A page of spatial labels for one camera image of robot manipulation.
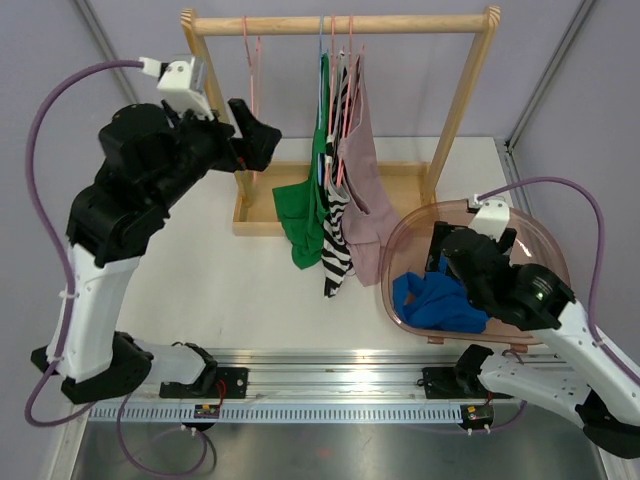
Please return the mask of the pink wire hanger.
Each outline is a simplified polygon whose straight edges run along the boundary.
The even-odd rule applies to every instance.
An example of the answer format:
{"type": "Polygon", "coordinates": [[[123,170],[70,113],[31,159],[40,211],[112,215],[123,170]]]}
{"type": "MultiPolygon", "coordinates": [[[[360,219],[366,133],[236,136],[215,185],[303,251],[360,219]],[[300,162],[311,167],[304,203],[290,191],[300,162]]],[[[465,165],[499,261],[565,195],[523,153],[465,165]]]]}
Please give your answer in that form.
{"type": "Polygon", "coordinates": [[[246,16],[242,17],[242,30],[249,69],[250,109],[252,114],[258,118],[260,116],[262,41],[261,37],[257,36],[255,45],[253,47],[250,46],[246,16]]]}

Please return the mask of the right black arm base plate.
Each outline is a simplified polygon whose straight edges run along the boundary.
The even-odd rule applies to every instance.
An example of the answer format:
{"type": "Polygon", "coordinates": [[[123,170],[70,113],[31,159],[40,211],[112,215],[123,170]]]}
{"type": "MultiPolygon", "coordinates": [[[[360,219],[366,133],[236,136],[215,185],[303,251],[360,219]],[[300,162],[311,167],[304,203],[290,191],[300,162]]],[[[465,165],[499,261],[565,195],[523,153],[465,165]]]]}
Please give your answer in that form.
{"type": "Polygon", "coordinates": [[[512,396],[489,392],[480,384],[475,387],[461,386],[452,367],[424,367],[415,382],[425,397],[432,400],[487,400],[512,399],[512,396]]]}

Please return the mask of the translucent pink plastic basket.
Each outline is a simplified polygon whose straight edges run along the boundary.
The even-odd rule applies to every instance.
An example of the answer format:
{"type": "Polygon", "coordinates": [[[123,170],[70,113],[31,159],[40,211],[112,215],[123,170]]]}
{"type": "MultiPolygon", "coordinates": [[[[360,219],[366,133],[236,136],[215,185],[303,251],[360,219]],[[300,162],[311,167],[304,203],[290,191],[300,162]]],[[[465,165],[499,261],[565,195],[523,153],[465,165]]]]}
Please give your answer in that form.
{"type": "MultiPolygon", "coordinates": [[[[435,268],[437,254],[433,234],[439,222],[465,227],[473,218],[465,200],[444,201],[420,207],[409,213],[394,229],[382,256],[381,295],[391,321],[402,330],[420,336],[431,344],[459,340],[467,343],[506,345],[518,353],[525,353],[540,342],[531,334],[490,319],[483,332],[466,333],[444,328],[415,328],[403,322],[392,300],[392,283],[399,276],[412,272],[422,277],[435,268]]],[[[569,273],[563,254],[551,233],[531,216],[517,210],[510,211],[505,236],[511,247],[507,250],[515,264],[541,264],[569,283],[569,273]]]]}

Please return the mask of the black white striped tank top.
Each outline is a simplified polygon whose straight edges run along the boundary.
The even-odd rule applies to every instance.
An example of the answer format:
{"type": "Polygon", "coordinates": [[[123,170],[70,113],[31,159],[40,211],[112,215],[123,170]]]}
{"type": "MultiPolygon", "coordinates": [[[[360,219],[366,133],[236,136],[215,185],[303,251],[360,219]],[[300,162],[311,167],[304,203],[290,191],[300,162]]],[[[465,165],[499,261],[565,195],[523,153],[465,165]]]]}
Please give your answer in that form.
{"type": "Polygon", "coordinates": [[[337,109],[337,125],[335,137],[335,156],[332,163],[332,175],[329,188],[325,189],[328,212],[323,222],[324,239],[321,261],[324,269],[324,296],[332,298],[337,295],[345,278],[352,270],[349,249],[343,237],[342,217],[351,197],[344,186],[338,185],[339,159],[338,147],[344,119],[344,108],[348,84],[348,54],[343,50],[342,62],[338,68],[339,95],[337,109]]]}

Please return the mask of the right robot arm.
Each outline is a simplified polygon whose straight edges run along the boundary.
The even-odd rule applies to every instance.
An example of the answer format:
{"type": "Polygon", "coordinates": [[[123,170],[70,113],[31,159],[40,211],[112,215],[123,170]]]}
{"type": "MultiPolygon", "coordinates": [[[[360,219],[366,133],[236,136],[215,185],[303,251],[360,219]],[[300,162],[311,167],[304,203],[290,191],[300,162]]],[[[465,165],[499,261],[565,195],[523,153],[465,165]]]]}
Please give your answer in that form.
{"type": "Polygon", "coordinates": [[[566,418],[610,454],[638,458],[639,366],[589,326],[585,308],[560,277],[539,264],[512,264],[501,243],[438,221],[427,264],[441,262],[461,281],[471,305],[531,333],[580,376],[573,381],[538,371],[473,344],[453,368],[460,393],[518,397],[566,418]]]}

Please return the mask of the wooden clothes rack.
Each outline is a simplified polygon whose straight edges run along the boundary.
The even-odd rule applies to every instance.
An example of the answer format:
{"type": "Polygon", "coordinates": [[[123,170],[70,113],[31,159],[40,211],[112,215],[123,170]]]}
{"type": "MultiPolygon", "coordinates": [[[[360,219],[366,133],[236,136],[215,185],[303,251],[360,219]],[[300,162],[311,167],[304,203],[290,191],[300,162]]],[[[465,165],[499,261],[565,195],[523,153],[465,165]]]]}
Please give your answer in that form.
{"type": "MultiPolygon", "coordinates": [[[[214,36],[285,36],[330,34],[472,34],[464,68],[432,160],[381,162],[379,173],[398,213],[405,216],[436,201],[436,187],[501,22],[501,9],[488,6],[481,14],[312,16],[206,18],[195,9],[181,11],[180,23],[190,51],[205,61],[211,77],[205,81],[209,104],[223,108],[223,95],[206,39],[214,36]]],[[[302,162],[275,162],[266,171],[265,186],[254,186],[248,174],[235,175],[237,195],[231,229],[242,237],[282,237],[272,189],[301,181],[308,171],[302,162]]]]}

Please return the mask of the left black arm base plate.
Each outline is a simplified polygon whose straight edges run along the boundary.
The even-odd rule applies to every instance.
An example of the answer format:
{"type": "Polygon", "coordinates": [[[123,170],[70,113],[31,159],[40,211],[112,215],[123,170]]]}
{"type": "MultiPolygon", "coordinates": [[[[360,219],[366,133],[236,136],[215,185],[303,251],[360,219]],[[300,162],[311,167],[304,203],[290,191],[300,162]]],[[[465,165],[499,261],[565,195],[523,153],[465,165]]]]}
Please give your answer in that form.
{"type": "Polygon", "coordinates": [[[205,370],[191,385],[177,382],[163,383],[159,397],[164,399],[244,399],[248,386],[249,370],[244,367],[217,366],[205,370]]]}

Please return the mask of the green tank top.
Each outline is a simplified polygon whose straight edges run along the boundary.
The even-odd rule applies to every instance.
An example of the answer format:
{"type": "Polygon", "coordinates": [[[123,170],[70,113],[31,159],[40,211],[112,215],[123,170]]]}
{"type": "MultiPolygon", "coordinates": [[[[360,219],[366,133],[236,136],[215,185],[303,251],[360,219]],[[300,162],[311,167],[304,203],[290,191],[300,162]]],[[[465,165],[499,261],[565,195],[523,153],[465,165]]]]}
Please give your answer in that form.
{"type": "Polygon", "coordinates": [[[277,218],[291,243],[291,257],[299,269],[320,261],[324,241],[323,223],[327,215],[321,173],[326,153],[329,117],[330,60],[320,55],[319,100],[316,111],[311,161],[307,179],[301,183],[273,189],[277,218]]]}

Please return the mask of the blue tank top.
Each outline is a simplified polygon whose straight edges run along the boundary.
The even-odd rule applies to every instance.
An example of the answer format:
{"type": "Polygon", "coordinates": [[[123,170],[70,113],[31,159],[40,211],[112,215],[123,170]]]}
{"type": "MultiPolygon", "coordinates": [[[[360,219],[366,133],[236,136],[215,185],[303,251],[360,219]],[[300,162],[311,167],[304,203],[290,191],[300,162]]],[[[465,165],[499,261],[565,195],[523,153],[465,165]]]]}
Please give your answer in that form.
{"type": "Polygon", "coordinates": [[[474,308],[459,279],[448,275],[448,260],[441,256],[435,271],[422,277],[413,272],[392,283],[392,304],[406,325],[424,330],[480,334],[489,316],[474,308]]]}

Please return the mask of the blue wire hanger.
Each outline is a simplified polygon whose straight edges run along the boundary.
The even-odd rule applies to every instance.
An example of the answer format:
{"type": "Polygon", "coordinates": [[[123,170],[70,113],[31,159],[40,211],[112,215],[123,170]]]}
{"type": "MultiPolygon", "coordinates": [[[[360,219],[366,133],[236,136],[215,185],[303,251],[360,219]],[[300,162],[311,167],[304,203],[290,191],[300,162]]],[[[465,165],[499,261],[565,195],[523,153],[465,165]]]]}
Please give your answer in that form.
{"type": "Polygon", "coordinates": [[[321,130],[322,130],[322,126],[323,126],[323,122],[322,122],[322,113],[323,113],[323,91],[324,91],[324,84],[323,84],[323,78],[324,78],[324,73],[323,73],[323,30],[324,30],[324,15],[321,15],[319,20],[319,50],[318,50],[318,98],[317,98],[317,109],[316,109],[316,124],[315,124],[315,131],[314,131],[314,140],[313,140],[313,147],[315,148],[315,159],[316,159],[316,178],[317,178],[317,182],[319,187],[322,187],[323,185],[323,160],[322,160],[322,155],[323,153],[321,152],[321,147],[320,147],[320,140],[321,140],[321,130]]]}

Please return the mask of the aluminium rail base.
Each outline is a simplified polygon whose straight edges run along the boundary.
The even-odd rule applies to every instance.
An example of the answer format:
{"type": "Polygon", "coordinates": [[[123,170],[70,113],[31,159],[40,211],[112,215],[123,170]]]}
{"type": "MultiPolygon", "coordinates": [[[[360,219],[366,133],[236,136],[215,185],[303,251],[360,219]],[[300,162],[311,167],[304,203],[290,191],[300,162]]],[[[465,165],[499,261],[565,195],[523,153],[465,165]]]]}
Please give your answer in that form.
{"type": "Polygon", "coordinates": [[[140,395],[163,383],[191,385],[217,366],[249,370],[246,397],[332,398],[347,402],[405,402],[425,397],[415,382],[424,367],[452,367],[463,356],[360,351],[330,355],[223,355],[194,344],[119,344],[106,370],[83,381],[67,378],[61,391],[75,405],[140,395]]]}

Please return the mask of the pink tank top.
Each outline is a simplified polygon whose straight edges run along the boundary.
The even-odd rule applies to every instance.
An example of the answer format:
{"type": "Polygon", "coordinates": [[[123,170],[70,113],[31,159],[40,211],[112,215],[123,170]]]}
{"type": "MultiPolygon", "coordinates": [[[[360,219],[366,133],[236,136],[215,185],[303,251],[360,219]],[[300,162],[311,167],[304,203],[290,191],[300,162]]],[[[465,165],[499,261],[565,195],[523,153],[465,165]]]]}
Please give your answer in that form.
{"type": "Polygon", "coordinates": [[[363,286],[369,287],[380,281],[383,250],[400,217],[378,169],[364,62],[365,57],[360,54],[356,59],[353,111],[339,153],[344,165],[343,184],[351,197],[342,217],[342,232],[355,275],[363,286]]]}

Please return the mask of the pink hanger of striped top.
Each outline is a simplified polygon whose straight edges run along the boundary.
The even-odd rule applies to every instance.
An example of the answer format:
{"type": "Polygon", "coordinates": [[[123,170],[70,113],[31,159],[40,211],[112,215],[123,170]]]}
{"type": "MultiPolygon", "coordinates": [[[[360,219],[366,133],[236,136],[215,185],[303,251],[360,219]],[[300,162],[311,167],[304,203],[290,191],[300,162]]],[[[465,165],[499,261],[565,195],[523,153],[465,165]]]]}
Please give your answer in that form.
{"type": "Polygon", "coordinates": [[[335,156],[335,137],[337,125],[337,109],[339,95],[338,68],[342,62],[343,52],[336,49],[336,16],[331,16],[331,51],[330,51],[330,89],[329,89],[329,120],[328,135],[326,137],[324,187],[329,188],[332,175],[332,163],[335,156]]]}

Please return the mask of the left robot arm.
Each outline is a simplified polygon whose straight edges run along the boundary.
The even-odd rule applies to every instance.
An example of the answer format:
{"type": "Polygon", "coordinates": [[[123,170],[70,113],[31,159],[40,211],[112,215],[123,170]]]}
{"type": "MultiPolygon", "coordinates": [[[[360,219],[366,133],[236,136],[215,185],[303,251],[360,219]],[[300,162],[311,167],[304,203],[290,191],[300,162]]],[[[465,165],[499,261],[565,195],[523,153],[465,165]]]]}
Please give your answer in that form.
{"type": "Polygon", "coordinates": [[[40,371],[62,377],[72,403],[122,397],[145,383],[158,384],[164,398],[222,393],[217,361],[204,348],[151,344],[116,323],[132,274],[171,208],[211,171],[270,165],[280,130],[260,122],[242,99],[229,105],[233,124],[146,103],[119,110],[100,130],[104,162],[75,197],[66,229],[73,306],[62,311],[55,333],[64,347],[31,355],[40,371]]]}

